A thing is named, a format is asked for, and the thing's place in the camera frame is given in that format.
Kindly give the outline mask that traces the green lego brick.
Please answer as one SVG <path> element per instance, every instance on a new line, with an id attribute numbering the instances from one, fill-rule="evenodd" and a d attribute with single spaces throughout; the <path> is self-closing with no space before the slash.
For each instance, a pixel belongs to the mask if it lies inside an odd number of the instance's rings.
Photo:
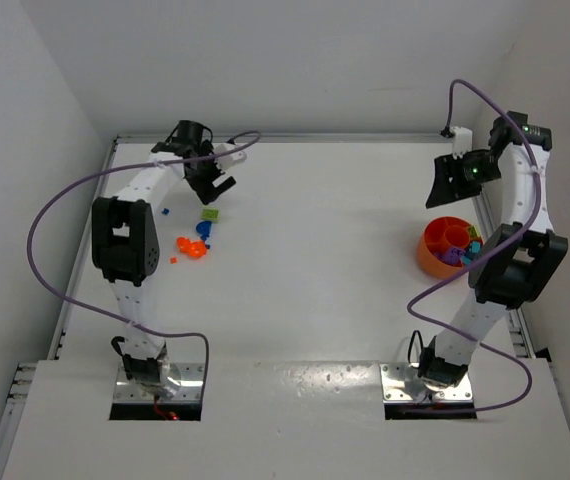
<path id="1" fill-rule="evenodd" d="M 220 210 L 216 208 L 203 208 L 201 212 L 201 220 L 217 223 L 220 219 Z"/>
<path id="2" fill-rule="evenodd" d="M 479 233 L 479 231 L 477 230 L 477 228 L 474 225 L 470 225 L 467 228 L 467 232 L 471 238 L 480 238 L 481 237 L 481 234 Z"/>

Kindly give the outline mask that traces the orange lego piece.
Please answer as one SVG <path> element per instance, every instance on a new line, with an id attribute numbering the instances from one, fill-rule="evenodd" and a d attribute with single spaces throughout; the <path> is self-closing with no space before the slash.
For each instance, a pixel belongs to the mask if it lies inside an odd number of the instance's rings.
<path id="1" fill-rule="evenodd" d="M 206 249 L 205 242 L 202 240 L 192 241 L 187 237 L 178 237 L 176 239 L 176 247 L 178 251 L 192 259 L 199 259 L 205 256 L 209 250 Z"/>

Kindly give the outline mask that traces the purple round lego piece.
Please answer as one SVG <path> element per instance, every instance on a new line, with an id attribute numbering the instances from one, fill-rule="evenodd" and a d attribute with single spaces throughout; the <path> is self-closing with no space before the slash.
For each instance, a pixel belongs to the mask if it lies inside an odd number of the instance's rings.
<path id="1" fill-rule="evenodd" d="M 461 260 L 464 257 L 465 253 L 466 253 L 465 249 L 452 246 L 441 254 L 440 261 L 450 266 L 459 266 L 461 264 Z"/>

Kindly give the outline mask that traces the teal lego brick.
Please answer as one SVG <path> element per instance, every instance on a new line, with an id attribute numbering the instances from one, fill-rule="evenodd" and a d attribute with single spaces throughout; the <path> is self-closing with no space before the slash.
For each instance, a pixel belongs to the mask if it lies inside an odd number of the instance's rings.
<path id="1" fill-rule="evenodd" d="M 472 263 L 475 257 L 479 254 L 482 248 L 482 241 L 480 239 L 472 240 L 465 249 L 465 253 L 461 257 L 461 262 L 464 266 Z"/>

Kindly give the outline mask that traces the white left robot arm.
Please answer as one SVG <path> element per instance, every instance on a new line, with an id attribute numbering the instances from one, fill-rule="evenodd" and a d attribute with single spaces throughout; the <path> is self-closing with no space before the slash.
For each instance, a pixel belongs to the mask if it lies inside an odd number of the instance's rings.
<path id="1" fill-rule="evenodd" d="M 179 388 L 167 343 L 156 334 L 152 276 L 161 246 L 155 217 L 180 181 L 186 181 L 205 205 L 232 188 L 236 181 L 227 172 L 246 159 L 235 148 L 234 139 L 216 144 L 208 127 L 182 120 L 151 148 L 144 168 L 125 187 L 92 205 L 92 262 L 108 281 L 128 323 L 112 346 L 128 380 L 155 397 L 169 397 Z"/>

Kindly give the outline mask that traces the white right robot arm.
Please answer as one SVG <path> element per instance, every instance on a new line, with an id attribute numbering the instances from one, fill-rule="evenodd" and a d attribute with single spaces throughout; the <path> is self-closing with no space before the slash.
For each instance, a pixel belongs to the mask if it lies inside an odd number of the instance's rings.
<path id="1" fill-rule="evenodd" d="M 496 118 L 488 146 L 473 150 L 467 130 L 447 129 L 452 152 L 434 161 L 429 208 L 478 196 L 500 180 L 502 219 L 478 254 L 484 263 L 468 275 L 469 292 L 448 328 L 421 352 L 418 375 L 439 387 L 456 386 L 473 353 L 496 322 L 538 298 L 568 251 L 549 218 L 545 174 L 552 149 L 550 129 L 524 113 Z"/>

